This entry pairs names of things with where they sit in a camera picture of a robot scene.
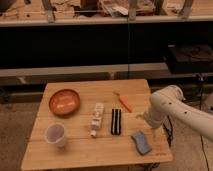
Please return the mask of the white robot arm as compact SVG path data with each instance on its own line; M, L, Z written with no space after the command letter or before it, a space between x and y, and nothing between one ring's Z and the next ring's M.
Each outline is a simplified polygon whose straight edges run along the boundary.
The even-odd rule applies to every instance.
M152 129L158 129L167 116L172 116L213 142L213 115L185 104L184 100L179 86L167 86L153 92L150 105L136 117L145 120Z

